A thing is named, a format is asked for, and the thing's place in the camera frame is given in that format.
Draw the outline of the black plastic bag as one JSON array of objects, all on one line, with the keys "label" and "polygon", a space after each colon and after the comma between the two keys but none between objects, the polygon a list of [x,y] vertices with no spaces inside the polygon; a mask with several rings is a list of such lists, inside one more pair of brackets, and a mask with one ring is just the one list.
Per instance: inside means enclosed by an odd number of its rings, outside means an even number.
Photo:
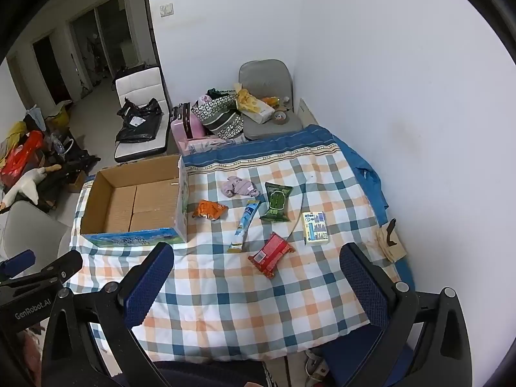
[{"label": "black plastic bag", "polygon": [[139,107],[129,99],[116,113],[123,125],[115,137],[117,143],[146,143],[156,138],[163,111],[155,98]]}]

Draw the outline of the purple socks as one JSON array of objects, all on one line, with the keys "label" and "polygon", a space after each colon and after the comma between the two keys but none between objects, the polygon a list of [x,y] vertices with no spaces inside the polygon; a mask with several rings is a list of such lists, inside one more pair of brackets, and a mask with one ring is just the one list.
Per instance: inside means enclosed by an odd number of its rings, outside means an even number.
[{"label": "purple socks", "polygon": [[226,179],[226,182],[222,185],[221,192],[226,197],[234,197],[236,195],[244,197],[258,197],[260,194],[251,181],[242,179],[238,176],[230,176]]}]

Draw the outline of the white leather chair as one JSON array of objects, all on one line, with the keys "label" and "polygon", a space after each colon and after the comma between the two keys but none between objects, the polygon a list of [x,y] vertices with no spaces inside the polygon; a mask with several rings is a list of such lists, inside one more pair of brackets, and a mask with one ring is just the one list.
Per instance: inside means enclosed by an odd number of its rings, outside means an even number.
[{"label": "white leather chair", "polygon": [[171,112],[160,68],[145,68],[114,83],[121,105],[117,115],[123,120],[115,137],[115,161],[121,164],[165,153]]}]

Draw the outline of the grey cushioned chair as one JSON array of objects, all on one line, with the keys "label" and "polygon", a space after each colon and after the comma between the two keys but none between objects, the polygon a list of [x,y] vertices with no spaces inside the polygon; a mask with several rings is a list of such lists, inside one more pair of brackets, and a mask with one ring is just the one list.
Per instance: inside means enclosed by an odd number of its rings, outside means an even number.
[{"label": "grey cushioned chair", "polygon": [[284,62],[278,59],[248,61],[240,67],[239,82],[251,95],[266,102],[275,111],[285,111],[289,116],[288,122],[283,125],[276,125],[272,118],[258,124],[243,116],[243,133],[247,140],[262,140],[297,132],[303,128],[301,120],[294,112],[293,82]]}]

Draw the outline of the green snack packet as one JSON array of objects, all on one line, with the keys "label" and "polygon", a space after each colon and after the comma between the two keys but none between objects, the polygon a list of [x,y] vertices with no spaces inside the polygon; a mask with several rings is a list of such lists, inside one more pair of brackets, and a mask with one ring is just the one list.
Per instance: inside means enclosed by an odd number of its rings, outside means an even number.
[{"label": "green snack packet", "polygon": [[288,222],[287,206],[293,188],[291,186],[266,182],[265,189],[269,207],[260,216],[260,220],[265,222]]}]

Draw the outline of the blue long tube packet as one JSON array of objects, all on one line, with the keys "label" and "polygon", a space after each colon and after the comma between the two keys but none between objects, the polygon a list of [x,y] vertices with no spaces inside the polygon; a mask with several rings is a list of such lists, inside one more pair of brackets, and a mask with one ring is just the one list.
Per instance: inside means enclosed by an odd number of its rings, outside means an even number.
[{"label": "blue long tube packet", "polygon": [[247,235],[247,230],[250,227],[253,217],[256,214],[260,204],[261,200],[259,199],[247,201],[241,220],[230,244],[230,247],[227,249],[229,253],[238,253],[242,250]]}]

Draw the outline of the beige paper bag with clip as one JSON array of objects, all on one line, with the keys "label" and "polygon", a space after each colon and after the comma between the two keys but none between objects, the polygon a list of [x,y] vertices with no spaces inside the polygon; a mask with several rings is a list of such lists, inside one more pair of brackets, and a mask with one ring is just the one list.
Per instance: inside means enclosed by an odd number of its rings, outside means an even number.
[{"label": "beige paper bag with clip", "polygon": [[407,251],[396,233],[397,220],[392,218],[376,233],[378,244],[386,258],[395,263],[407,256]]}]

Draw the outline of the red plastic bag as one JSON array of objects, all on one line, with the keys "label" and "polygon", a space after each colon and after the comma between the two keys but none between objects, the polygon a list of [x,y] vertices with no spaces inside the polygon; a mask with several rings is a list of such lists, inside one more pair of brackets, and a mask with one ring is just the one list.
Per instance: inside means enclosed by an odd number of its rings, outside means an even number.
[{"label": "red plastic bag", "polygon": [[28,134],[22,145],[12,149],[1,168],[1,181],[11,188],[29,170],[38,168],[41,163],[40,151],[44,145],[44,134],[34,130]]}]

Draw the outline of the yellow printed snack box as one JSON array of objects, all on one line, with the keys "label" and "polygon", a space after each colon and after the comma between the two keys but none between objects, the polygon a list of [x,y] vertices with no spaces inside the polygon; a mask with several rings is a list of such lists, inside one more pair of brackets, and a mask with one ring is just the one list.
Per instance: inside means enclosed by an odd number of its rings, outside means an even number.
[{"label": "yellow printed snack box", "polygon": [[257,99],[241,83],[234,85],[236,92],[236,106],[238,110],[252,121],[263,124],[270,120],[275,112],[266,102]]}]

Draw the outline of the red snack packet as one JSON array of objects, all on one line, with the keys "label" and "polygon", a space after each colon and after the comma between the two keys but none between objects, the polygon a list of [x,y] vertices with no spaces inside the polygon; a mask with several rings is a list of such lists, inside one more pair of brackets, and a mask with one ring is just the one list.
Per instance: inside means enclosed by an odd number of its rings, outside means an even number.
[{"label": "red snack packet", "polygon": [[247,259],[255,268],[269,279],[275,276],[275,268],[277,263],[287,254],[293,253],[295,248],[292,247],[285,239],[276,233],[271,233],[267,243],[254,255],[250,255]]}]

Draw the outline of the white wall switch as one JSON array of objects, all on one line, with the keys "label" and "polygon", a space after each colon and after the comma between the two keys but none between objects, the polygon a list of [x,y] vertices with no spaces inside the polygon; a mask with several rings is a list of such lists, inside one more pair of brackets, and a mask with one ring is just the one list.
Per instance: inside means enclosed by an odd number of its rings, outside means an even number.
[{"label": "white wall switch", "polygon": [[159,6],[159,14],[160,14],[160,17],[172,16],[174,14],[173,3],[168,3],[168,4],[165,4],[165,5],[160,5]]}]

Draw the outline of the floral pink storage box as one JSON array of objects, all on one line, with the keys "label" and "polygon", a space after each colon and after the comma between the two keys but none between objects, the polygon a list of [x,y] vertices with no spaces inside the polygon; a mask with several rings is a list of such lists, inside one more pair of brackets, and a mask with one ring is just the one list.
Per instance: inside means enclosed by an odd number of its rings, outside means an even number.
[{"label": "floral pink storage box", "polygon": [[229,145],[235,145],[236,143],[237,141],[234,139],[225,140],[219,137],[204,136],[201,138],[178,141],[176,145],[181,155],[194,155]]}]

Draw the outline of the patterned woven tote bag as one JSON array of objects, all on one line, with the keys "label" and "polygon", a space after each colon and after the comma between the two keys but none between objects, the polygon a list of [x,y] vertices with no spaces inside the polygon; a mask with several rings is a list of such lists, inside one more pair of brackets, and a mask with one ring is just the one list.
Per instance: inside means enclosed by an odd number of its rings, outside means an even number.
[{"label": "patterned woven tote bag", "polygon": [[201,124],[221,139],[233,139],[243,133],[243,119],[232,94],[202,105],[197,101],[192,110]]}]

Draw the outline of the orange snack packet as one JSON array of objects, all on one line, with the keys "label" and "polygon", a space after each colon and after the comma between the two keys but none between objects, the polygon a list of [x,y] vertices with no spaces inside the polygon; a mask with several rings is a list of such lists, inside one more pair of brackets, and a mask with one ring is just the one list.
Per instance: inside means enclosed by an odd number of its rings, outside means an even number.
[{"label": "orange snack packet", "polygon": [[193,218],[206,218],[211,221],[220,219],[228,210],[228,207],[213,201],[200,200],[193,211]]}]

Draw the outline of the tape roll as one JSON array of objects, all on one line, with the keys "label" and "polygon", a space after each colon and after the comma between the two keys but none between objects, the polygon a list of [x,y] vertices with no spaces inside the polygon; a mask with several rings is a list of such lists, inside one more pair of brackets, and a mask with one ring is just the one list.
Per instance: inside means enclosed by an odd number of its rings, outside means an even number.
[{"label": "tape roll", "polygon": [[275,113],[272,116],[272,121],[276,125],[283,125],[286,124],[289,120],[289,116],[285,111],[275,111]]}]

